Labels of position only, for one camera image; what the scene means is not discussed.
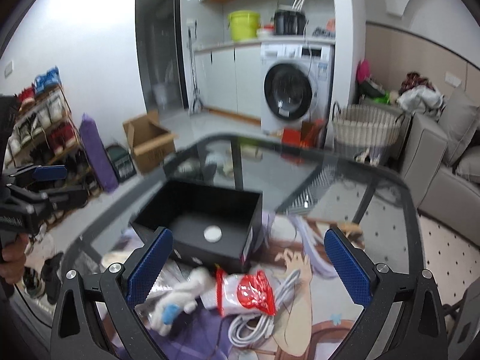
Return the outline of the person's left hand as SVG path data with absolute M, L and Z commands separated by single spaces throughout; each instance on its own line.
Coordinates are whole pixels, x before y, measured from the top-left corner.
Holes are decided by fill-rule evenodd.
M 28 243 L 29 237 L 26 234 L 19 234 L 16 241 L 1 252 L 4 260 L 0 267 L 1 278 L 8 284 L 16 284 L 24 275 L 25 249 Z

